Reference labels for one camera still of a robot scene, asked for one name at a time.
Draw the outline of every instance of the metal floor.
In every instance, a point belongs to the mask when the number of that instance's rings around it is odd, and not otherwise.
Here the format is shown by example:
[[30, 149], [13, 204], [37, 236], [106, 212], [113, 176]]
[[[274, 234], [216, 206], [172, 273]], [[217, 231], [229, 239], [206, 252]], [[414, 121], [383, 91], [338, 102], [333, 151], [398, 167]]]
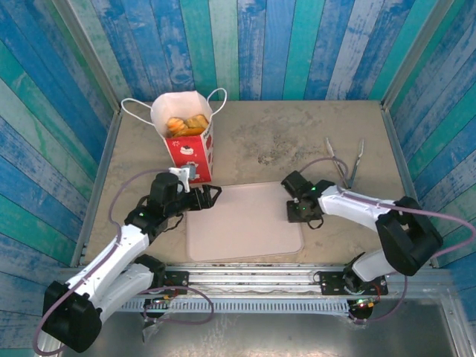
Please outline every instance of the metal floor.
[[[375, 316], [395, 304], [377, 305]], [[199, 320], [203, 314], [182, 313]], [[162, 324], [148, 344], [142, 342], [138, 313], [114, 314], [93, 346], [72, 356], [187, 357], [359, 357], [456, 356], [443, 309], [435, 300], [406, 300], [391, 318], [356, 326], [328, 315], [217, 314], [209, 324], [189, 327]]]

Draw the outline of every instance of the cutting board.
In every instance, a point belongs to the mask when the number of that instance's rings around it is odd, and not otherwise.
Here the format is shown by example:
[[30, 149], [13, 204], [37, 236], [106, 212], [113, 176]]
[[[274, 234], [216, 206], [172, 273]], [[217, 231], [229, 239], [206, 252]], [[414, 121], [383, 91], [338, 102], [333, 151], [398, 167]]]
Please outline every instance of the cutting board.
[[187, 213], [187, 253], [196, 262], [297, 253], [299, 223], [289, 223], [291, 197], [279, 182], [224, 186], [213, 208]]

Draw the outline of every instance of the blue wooden wall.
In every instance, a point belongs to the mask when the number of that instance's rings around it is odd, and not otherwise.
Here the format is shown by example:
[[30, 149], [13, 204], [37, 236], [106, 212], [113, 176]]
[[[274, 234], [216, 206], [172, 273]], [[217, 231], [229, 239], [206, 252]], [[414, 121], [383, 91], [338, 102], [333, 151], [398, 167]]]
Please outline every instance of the blue wooden wall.
[[119, 98], [381, 100], [437, 0], [69, 0]]
[[[476, 223], [476, 1], [454, 0], [390, 108], [424, 208]], [[468, 239], [457, 223], [434, 220], [445, 247]], [[441, 256], [476, 321], [476, 243]]]
[[32, 356], [42, 295], [71, 262], [112, 115], [51, 0], [2, 0], [0, 356]]

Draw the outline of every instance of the bag handle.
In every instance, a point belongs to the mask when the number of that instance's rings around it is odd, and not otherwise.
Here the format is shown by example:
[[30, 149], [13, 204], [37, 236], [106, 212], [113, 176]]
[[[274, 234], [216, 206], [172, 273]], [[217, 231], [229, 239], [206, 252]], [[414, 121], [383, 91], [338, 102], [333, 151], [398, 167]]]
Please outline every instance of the bag handle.
[[217, 89], [215, 89], [214, 91], [212, 91], [212, 92], [208, 95], [208, 97], [207, 97], [207, 104], [210, 105], [209, 102], [210, 102], [211, 96], [214, 95], [215, 93], [217, 93], [218, 91], [223, 91], [223, 92], [225, 93], [225, 98], [223, 98], [222, 106], [220, 106], [215, 112], [211, 113], [210, 118], [213, 117], [213, 116], [214, 116], [216, 113], [218, 113], [220, 110], [222, 110], [223, 107], [224, 107], [225, 104], [226, 104], [226, 98], [228, 97], [228, 93], [226, 92], [226, 89], [224, 89], [224, 88], [217, 88]]
[[137, 99], [134, 99], [134, 98], [126, 98], [126, 99], [122, 99], [122, 101], [120, 102], [120, 106], [122, 107], [122, 109], [129, 115], [133, 116], [134, 118], [137, 118], [139, 119], [140, 121], [143, 121], [145, 124], [149, 124], [149, 125], [152, 125], [154, 126], [153, 123], [150, 123], [149, 121], [147, 120], [144, 120], [142, 119], [141, 117], [138, 117], [137, 115], [131, 113], [129, 110], [126, 109], [126, 107], [124, 106], [124, 103], [128, 100], [131, 100], [132, 102], [136, 102], [136, 103], [139, 103], [139, 104], [142, 104], [143, 106], [146, 106], [147, 108], [149, 108], [150, 110], [152, 110], [152, 107], [151, 106], [148, 106], [147, 104], [145, 103], [142, 103], [141, 101], [137, 100]]

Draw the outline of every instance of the beige tabletop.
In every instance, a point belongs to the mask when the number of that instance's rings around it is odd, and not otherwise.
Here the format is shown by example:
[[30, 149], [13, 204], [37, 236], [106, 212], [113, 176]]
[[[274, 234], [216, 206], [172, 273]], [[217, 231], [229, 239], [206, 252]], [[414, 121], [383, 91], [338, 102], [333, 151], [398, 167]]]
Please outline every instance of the beige tabletop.
[[[147, 108], [130, 103], [127, 109], [149, 119]], [[260, 101], [229, 102], [213, 119], [213, 184], [281, 181], [309, 161], [327, 156], [324, 138], [352, 169], [358, 143], [365, 139], [364, 156], [353, 190], [382, 199], [403, 196], [379, 104], [370, 101]], [[107, 221], [111, 200], [121, 184], [143, 170], [173, 166], [157, 132], [124, 114], [87, 248], [90, 262], [113, 238]], [[332, 162], [315, 164], [306, 179], [338, 181]], [[113, 218], [123, 223], [139, 198], [149, 193], [154, 175], [139, 178], [118, 199]], [[185, 222], [160, 235], [146, 253], [167, 263], [189, 263]], [[324, 226], [311, 231], [302, 226], [304, 248], [296, 254], [230, 260], [247, 263], [346, 263], [363, 251], [380, 246], [367, 228], [336, 216], [325, 216]]]

